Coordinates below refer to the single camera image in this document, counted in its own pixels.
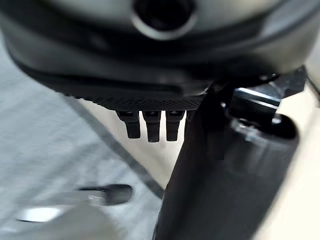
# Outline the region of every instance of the round hole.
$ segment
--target round hole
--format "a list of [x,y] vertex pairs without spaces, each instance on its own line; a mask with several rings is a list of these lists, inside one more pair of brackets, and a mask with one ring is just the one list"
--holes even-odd
[[132,22],[147,37],[176,39],[194,26],[194,7],[191,0],[137,0]]
[[183,26],[192,14],[188,0],[138,0],[135,11],[153,29],[172,31]]

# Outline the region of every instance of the textured black rubber edge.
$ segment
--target textured black rubber edge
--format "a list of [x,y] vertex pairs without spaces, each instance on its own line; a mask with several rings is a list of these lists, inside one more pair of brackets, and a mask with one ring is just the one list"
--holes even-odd
[[193,111],[198,109],[204,99],[204,95],[183,96],[177,86],[43,73],[12,59],[25,74],[42,85],[68,97],[91,101],[110,110]]

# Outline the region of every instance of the metal bracket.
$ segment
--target metal bracket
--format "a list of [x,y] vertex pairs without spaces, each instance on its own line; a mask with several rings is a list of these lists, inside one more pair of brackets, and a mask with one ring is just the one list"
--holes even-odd
[[255,87],[237,88],[233,92],[228,112],[238,119],[258,124],[270,123],[281,100],[302,92],[307,79],[307,71],[303,66],[275,81]]

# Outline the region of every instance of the gray carpet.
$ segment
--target gray carpet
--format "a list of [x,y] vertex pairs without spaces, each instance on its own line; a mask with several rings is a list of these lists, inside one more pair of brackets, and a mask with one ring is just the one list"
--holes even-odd
[[106,208],[126,239],[150,240],[161,188],[75,99],[30,80],[0,48],[0,230],[15,213],[79,186],[124,183],[133,200]]

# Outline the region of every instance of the black plastic clip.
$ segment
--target black plastic clip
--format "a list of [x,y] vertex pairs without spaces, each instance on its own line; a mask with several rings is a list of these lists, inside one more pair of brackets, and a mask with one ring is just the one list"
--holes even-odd
[[143,118],[146,122],[148,142],[157,143],[160,140],[161,111],[143,111]]
[[116,114],[125,123],[128,138],[139,139],[141,136],[139,112],[117,111]]
[[184,118],[185,111],[166,111],[166,140],[174,142],[178,139],[180,121]]

